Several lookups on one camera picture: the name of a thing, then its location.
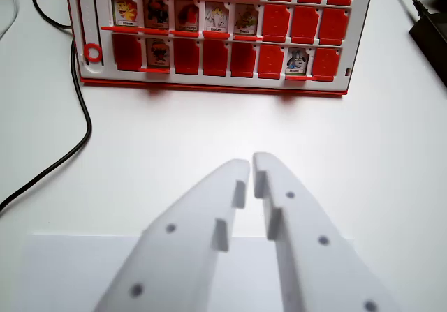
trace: cartoon animal card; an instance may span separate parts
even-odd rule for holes
[[[256,35],[258,29],[258,11],[254,5],[236,4],[235,34]]]
[[[112,0],[112,9],[116,26],[138,26],[137,3],[133,0]]]
[[[145,7],[145,27],[168,29],[169,11],[164,0],[143,0]]]
[[[210,3],[205,5],[205,30],[206,31],[228,31],[228,16],[230,11],[225,8],[224,3]]]
[[[155,68],[169,68],[169,46],[159,38],[146,39],[147,66]]]
[[[175,0],[175,30],[198,30],[198,7],[193,0]]]
[[[287,75],[306,75],[309,55],[304,48],[290,48],[287,58]]]

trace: black device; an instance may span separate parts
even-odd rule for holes
[[[427,12],[414,24],[410,35],[447,87],[447,13]]]
[[[430,14],[419,0],[412,1],[420,19],[410,35],[447,87],[447,13]]]

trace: white plastic frame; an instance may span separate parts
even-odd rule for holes
[[[204,15],[199,16],[199,38],[196,40],[199,42],[200,47],[200,63],[198,75],[183,75],[175,73],[175,67],[173,63],[173,39],[175,38],[172,34],[169,36],[153,36],[143,33],[138,33],[140,38],[143,63],[142,67],[146,66],[146,47],[145,38],[166,38],[169,40],[168,44],[170,46],[171,54],[171,66],[169,74],[159,74],[159,73],[144,73],[144,72],[133,72],[133,71],[119,71],[117,70],[117,65],[113,57],[113,47],[112,47],[112,34],[117,34],[111,31],[102,30],[101,27],[110,27],[113,25],[112,12],[111,12],[111,0],[68,0],[71,9],[71,18],[73,23],[73,32],[75,35],[75,40],[77,46],[82,46],[77,48],[78,58],[80,60],[80,74],[81,76],[88,80],[119,80],[119,81],[136,81],[136,82],[160,82],[164,84],[197,84],[203,86],[227,86],[227,87],[247,87],[247,88],[266,88],[266,89],[292,89],[292,90],[304,90],[304,91],[346,91],[348,89],[349,80],[352,74],[352,68],[354,65],[358,44],[360,42],[360,36],[362,33],[363,24],[365,21],[365,16],[367,13],[367,7],[369,0],[352,0],[351,6],[329,6],[327,5],[327,0],[322,0],[321,4],[314,5],[309,3],[298,3],[298,0],[287,1],[251,1],[251,0],[194,0],[199,7],[200,13],[205,12],[205,2],[215,1],[230,3],[229,8],[230,16],[228,20],[228,32],[233,34],[234,27],[234,6],[236,3],[252,3],[255,5],[260,5],[259,18],[258,18],[258,31],[259,37],[262,36],[262,23],[263,23],[263,10],[266,3],[277,3],[282,5],[287,5],[290,7],[291,20],[293,19],[293,7],[296,5],[303,6],[313,6],[320,9],[320,20],[321,20],[321,10],[326,7],[332,8],[345,8],[349,12],[350,20],[348,29],[346,31],[346,37],[343,40],[341,46],[327,46],[319,45],[318,41],[318,29],[316,32],[316,38],[313,45],[301,45],[292,44],[290,36],[290,24],[288,37],[285,43],[271,43],[271,42],[246,42],[252,43],[256,46],[256,63],[254,69],[253,78],[240,78],[231,77],[230,71],[230,60],[231,60],[231,43],[233,42],[233,35],[230,36],[228,41],[228,68],[225,77],[217,76],[205,76],[203,75],[202,69],[202,51],[203,51],[203,35],[202,31],[205,27]],[[170,29],[174,29],[174,0],[165,0],[169,5],[169,20]],[[143,20],[143,10],[142,10],[142,0],[138,0],[138,25],[139,27],[144,27]],[[88,62],[84,56],[83,46],[87,43],[95,43],[101,46],[103,53],[103,60],[99,63]],[[279,80],[272,79],[260,79],[258,78],[258,58],[259,58],[259,46],[261,44],[268,45],[281,45],[284,47],[284,62],[283,69],[281,72],[281,78]],[[288,49],[290,47],[303,47],[311,49],[311,54],[314,54],[315,48],[318,47],[331,47],[339,50],[340,62],[338,67],[337,75],[332,82],[317,82],[317,81],[292,81],[286,80],[285,68],[287,62]],[[312,75],[312,64],[307,67],[307,75],[310,77]]]

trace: white surface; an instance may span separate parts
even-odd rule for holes
[[[93,311],[137,239],[30,236],[13,311]],[[231,251],[219,254],[207,311],[281,310],[274,244],[234,238]]]
[[[226,162],[153,221],[95,311],[207,312],[217,260],[230,248],[249,173],[248,161]],[[129,288],[137,284],[144,290],[132,297]]]
[[[0,42],[1,199],[85,131],[70,36],[31,0],[19,2]],[[39,3],[68,23],[65,0]],[[11,311],[28,234],[138,235],[209,171],[255,151],[276,154],[300,176],[403,311],[442,311],[447,93],[410,28],[398,0],[371,0],[341,99],[85,87],[90,143],[0,218],[0,311]],[[234,233],[265,234],[261,201],[250,193]]]
[[[283,162],[256,153],[253,175],[267,237],[276,245],[284,312],[356,312],[368,305],[382,312],[400,310]]]
[[[142,15],[142,0],[135,0],[138,4],[139,15],[137,16],[137,25],[139,27],[144,27],[144,16]],[[170,28],[173,29],[174,19],[175,19],[175,0],[164,0],[166,5],[169,8],[169,18],[170,18]],[[199,7],[199,13],[205,12],[205,3],[207,0],[196,0],[200,3],[196,3],[197,7]],[[263,17],[264,17],[264,5],[267,0],[260,1],[252,1],[252,0],[214,0],[220,1],[224,3],[229,3],[230,13],[235,12],[235,6],[237,3],[250,3],[255,5],[256,10],[258,11],[258,37],[262,38],[262,26],[263,26]],[[293,19],[293,9],[297,4],[297,0],[292,0],[291,2],[284,1],[269,1],[269,3],[282,3],[290,7],[289,12],[290,15],[290,24]],[[98,22],[100,27],[111,27],[113,25],[113,17],[112,17],[112,2],[111,0],[96,0],[97,10],[98,10]],[[300,90],[321,90],[321,91],[346,91],[349,83],[349,76],[346,76],[346,69],[352,68],[354,64],[354,59],[356,57],[358,41],[360,38],[360,34],[363,28],[363,23],[365,21],[365,13],[367,11],[367,5],[369,0],[352,0],[351,6],[328,6],[327,0],[322,0],[321,4],[315,7],[324,15],[324,8],[327,7],[336,7],[341,8],[341,10],[347,10],[349,12],[349,24],[346,30],[346,36],[343,40],[341,46],[320,46],[318,39],[318,32],[316,32],[315,41],[313,45],[297,45],[291,44],[291,38],[287,37],[286,42],[284,44],[280,44],[284,46],[284,59],[283,59],[283,67],[281,71],[281,79],[280,80],[267,80],[267,79],[259,79],[258,78],[258,63],[259,63],[259,55],[260,48],[262,44],[274,44],[274,43],[266,43],[262,41],[246,42],[251,43],[253,46],[256,46],[256,60],[254,66],[254,76],[253,78],[238,78],[231,77],[230,67],[228,67],[226,71],[226,77],[218,77],[218,76],[204,76],[203,75],[203,67],[202,67],[202,53],[203,53],[203,35],[202,31],[205,29],[205,16],[199,15],[199,23],[198,23],[198,32],[199,39],[198,47],[200,49],[200,62],[199,62],[199,70],[198,76],[194,75],[182,75],[175,73],[174,67],[174,52],[173,52],[173,35],[170,34],[166,37],[165,44],[169,45],[170,48],[170,74],[153,74],[153,73],[139,73],[135,71],[118,71],[117,64],[115,63],[115,57],[113,56],[113,46],[112,46],[112,32],[104,31],[100,29],[101,35],[101,46],[103,51],[103,62],[104,65],[97,64],[87,64],[85,57],[83,55],[83,49],[80,48],[78,50],[78,56],[80,59],[80,71],[83,77],[97,80],[133,80],[133,81],[152,81],[152,82],[170,82],[170,83],[181,83],[181,84],[201,84],[201,85],[224,85],[224,86],[233,86],[233,87],[267,87],[267,88],[278,88],[278,89],[300,89]],[[75,37],[76,41],[82,41],[82,31],[80,29],[80,18],[78,13],[78,5],[77,0],[70,0],[70,5],[72,9],[73,16],[73,25],[75,26]],[[84,27],[86,27],[85,34],[85,42],[86,43],[95,43],[98,40],[97,27],[96,27],[96,16],[94,11],[92,11],[92,7],[89,0],[83,1],[81,3],[82,10],[82,21],[84,22]],[[233,41],[233,29],[234,29],[234,17],[229,17],[229,27],[228,32],[232,35],[228,39],[228,59],[231,60],[231,44]],[[146,44],[144,37],[148,38],[160,38],[160,36],[149,36],[145,34],[138,34],[141,41],[141,50],[143,63],[142,67],[146,67]],[[289,47],[302,47],[308,48],[308,53],[311,55],[309,58],[309,62],[307,64],[307,74],[310,76],[312,74],[312,66],[314,62],[314,53],[317,47],[330,47],[331,49],[338,50],[340,52],[340,60],[339,67],[337,71],[337,75],[334,78],[333,82],[319,82],[319,81],[305,81],[305,82],[297,82],[293,80],[286,80],[285,70],[287,67],[287,55]]]

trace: screw hole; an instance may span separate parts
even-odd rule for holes
[[[369,312],[377,311],[377,305],[373,301],[369,300],[365,303],[365,310]]]
[[[139,283],[132,285],[131,292],[130,292],[130,293],[131,293],[131,296],[132,296],[133,298],[136,298],[136,297],[141,296],[141,294],[142,294],[142,289],[143,289],[143,287],[142,287],[142,285],[139,284]]]
[[[326,236],[321,235],[321,236],[318,238],[318,242],[320,242],[320,244],[322,244],[322,245],[324,245],[324,246],[327,246],[327,245],[329,244],[329,239],[328,239]]]
[[[169,234],[174,232],[177,229],[177,226],[174,225],[173,223],[170,223],[169,225],[166,226],[166,232],[168,232]]]

